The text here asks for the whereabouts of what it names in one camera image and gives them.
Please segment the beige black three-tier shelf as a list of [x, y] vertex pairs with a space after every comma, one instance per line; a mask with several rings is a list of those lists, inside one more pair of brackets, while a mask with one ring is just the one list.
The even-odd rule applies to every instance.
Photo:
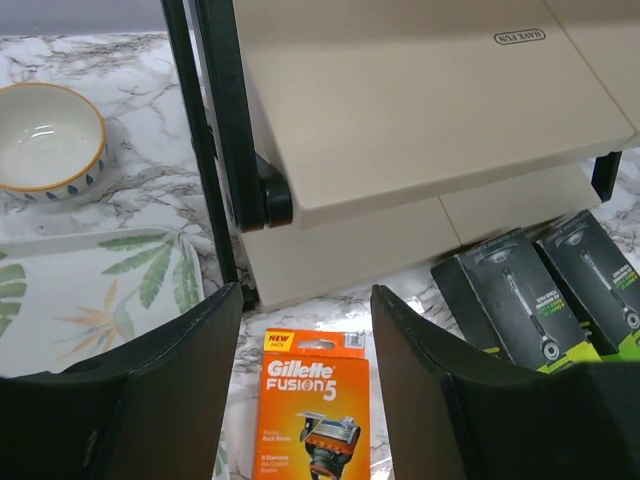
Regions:
[[222, 278], [279, 308], [606, 202], [635, 1], [166, 1]]

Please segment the black green razor box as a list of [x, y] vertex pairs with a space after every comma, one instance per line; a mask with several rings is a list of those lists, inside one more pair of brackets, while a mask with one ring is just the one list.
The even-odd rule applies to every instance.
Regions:
[[534, 248], [603, 360], [639, 359], [639, 273], [584, 210], [544, 231]]
[[543, 373], [601, 360], [522, 229], [442, 260], [431, 275], [475, 348]]

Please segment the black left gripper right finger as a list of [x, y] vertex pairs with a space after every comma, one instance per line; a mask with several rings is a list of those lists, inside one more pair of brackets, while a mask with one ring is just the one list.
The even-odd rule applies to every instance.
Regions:
[[386, 286], [370, 304], [397, 478], [638, 477], [637, 362], [540, 373], [474, 348]]

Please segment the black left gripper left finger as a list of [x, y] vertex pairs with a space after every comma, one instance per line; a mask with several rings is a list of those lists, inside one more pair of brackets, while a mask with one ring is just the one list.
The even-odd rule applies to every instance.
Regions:
[[5, 479], [209, 479], [243, 311], [227, 284], [59, 373], [1, 383]]

